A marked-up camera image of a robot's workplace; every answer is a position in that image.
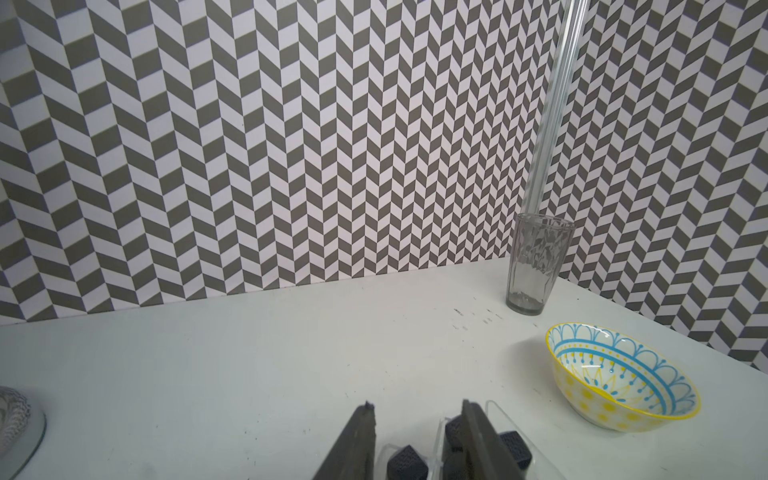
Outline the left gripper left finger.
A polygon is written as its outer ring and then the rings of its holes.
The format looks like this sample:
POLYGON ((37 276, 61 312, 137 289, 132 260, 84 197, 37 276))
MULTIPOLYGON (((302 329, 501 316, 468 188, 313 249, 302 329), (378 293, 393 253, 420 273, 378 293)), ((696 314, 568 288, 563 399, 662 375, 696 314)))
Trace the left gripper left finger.
POLYGON ((375 406, 365 402, 353 411, 313 479, 372 480, 375 451, 375 406))

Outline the black square lipstick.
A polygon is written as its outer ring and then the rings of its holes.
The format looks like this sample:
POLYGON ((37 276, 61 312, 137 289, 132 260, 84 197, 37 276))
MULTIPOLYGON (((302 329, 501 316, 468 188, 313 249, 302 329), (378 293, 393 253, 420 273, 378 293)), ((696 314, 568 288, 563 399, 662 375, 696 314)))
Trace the black square lipstick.
POLYGON ((500 434, 500 439, 509 450, 518 468, 526 472, 532 463, 533 455, 525 440, 517 431, 507 431, 500 434))

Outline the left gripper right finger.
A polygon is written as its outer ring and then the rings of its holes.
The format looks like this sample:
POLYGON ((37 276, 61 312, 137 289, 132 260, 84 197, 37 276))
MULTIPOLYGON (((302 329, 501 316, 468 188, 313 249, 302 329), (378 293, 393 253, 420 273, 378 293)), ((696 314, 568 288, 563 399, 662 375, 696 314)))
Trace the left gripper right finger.
POLYGON ((517 462, 478 403, 465 399, 460 419, 469 479, 524 478, 517 462))

